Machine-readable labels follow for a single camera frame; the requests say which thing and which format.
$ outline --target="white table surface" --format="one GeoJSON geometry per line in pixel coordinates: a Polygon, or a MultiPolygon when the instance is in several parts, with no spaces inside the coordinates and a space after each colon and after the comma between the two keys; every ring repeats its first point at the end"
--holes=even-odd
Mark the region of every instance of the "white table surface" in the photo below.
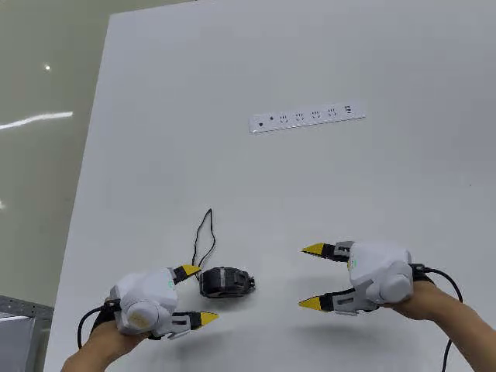
{"type": "MultiPolygon", "coordinates": [[[[299,308],[349,286],[343,265],[299,250],[397,242],[496,323],[495,10],[219,0],[113,16],[45,369],[76,350],[79,318],[121,276],[189,262],[208,207],[218,250],[207,267],[246,268],[257,291],[215,302],[184,283],[181,309],[220,319],[145,342],[111,370],[440,369],[434,325],[299,308]],[[248,133],[252,114],[350,99],[366,119],[248,133]]],[[[449,365],[469,368],[455,350],[449,365]]]]}

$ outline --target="power strip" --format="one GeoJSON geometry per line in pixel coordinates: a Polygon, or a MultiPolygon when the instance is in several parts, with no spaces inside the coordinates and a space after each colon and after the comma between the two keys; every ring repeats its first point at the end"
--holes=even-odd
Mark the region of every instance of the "power strip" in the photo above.
{"type": "Polygon", "coordinates": [[[269,112],[254,115],[250,120],[250,132],[262,133],[272,130],[314,126],[326,122],[362,119],[365,112],[358,102],[309,106],[298,110],[269,112]]]}

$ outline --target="black cable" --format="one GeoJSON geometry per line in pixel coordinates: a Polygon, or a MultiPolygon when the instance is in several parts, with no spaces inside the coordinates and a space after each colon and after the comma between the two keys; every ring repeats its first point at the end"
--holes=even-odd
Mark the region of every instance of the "black cable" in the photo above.
{"type": "Polygon", "coordinates": [[[100,312],[102,311],[103,309],[105,309],[105,305],[102,305],[102,306],[99,306],[97,308],[94,308],[92,310],[90,310],[89,312],[87,312],[86,314],[83,315],[83,317],[81,318],[81,321],[79,322],[79,325],[77,326],[77,347],[80,349],[81,347],[83,347],[82,345],[82,342],[81,342],[81,333],[82,333],[82,330],[83,330],[83,325],[84,325],[84,322],[86,322],[86,319],[88,319],[88,317],[91,315],[91,314],[95,314],[96,312],[100,312]]]}
{"type": "Polygon", "coordinates": [[[88,317],[90,317],[92,314],[95,314],[96,312],[103,312],[103,311],[118,312],[120,310],[121,310],[120,300],[116,299],[116,300],[108,300],[102,306],[98,306],[97,308],[93,308],[92,310],[90,310],[89,312],[84,314],[83,317],[81,318],[81,321],[79,322],[79,325],[77,326],[77,330],[78,330],[77,331],[77,334],[78,334],[77,335],[77,347],[79,349],[81,347],[83,347],[82,341],[81,341],[81,334],[83,331],[84,322],[86,322],[86,319],[88,319],[88,317]]]}
{"type": "MultiPolygon", "coordinates": [[[[449,276],[447,273],[441,271],[441,270],[437,270],[437,269],[432,269],[431,267],[418,267],[418,269],[424,273],[434,273],[434,274],[438,274],[438,275],[441,275],[442,277],[444,277],[445,279],[448,280],[448,282],[451,283],[451,285],[453,286],[453,288],[455,288],[455,292],[456,292],[456,295],[458,296],[458,300],[463,303],[463,296],[462,296],[462,292],[460,291],[460,289],[458,288],[458,286],[456,285],[455,281],[451,278],[451,276],[449,276]]],[[[450,354],[450,348],[451,348],[451,345],[453,344],[453,341],[451,341],[451,339],[448,340],[448,343],[446,345],[446,348],[444,349],[444,356],[443,356],[443,368],[442,368],[442,372],[446,372],[446,365],[448,364],[448,355],[450,354]]]]}
{"type": "Polygon", "coordinates": [[[202,268],[202,264],[203,262],[205,261],[205,259],[208,257],[208,255],[210,253],[212,253],[212,251],[214,250],[215,248],[215,235],[214,235],[214,226],[213,226],[213,214],[212,214],[212,208],[210,208],[206,213],[205,215],[203,216],[203,220],[201,221],[200,223],[200,226],[198,227],[198,229],[196,230],[196,238],[195,238],[195,250],[193,251],[193,258],[191,259],[191,265],[195,265],[195,258],[196,258],[196,254],[198,252],[198,235],[200,234],[200,230],[202,229],[202,226],[205,224],[205,221],[208,217],[208,215],[210,215],[210,233],[212,234],[212,246],[210,247],[210,249],[207,251],[207,253],[200,259],[200,262],[198,264],[198,267],[202,268]]]}

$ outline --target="floor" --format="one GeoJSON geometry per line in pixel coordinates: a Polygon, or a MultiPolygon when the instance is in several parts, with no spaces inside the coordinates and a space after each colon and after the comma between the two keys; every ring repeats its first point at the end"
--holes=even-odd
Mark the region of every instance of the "floor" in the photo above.
{"type": "Polygon", "coordinates": [[[54,305],[109,15],[175,2],[0,0],[1,295],[54,305]]]}

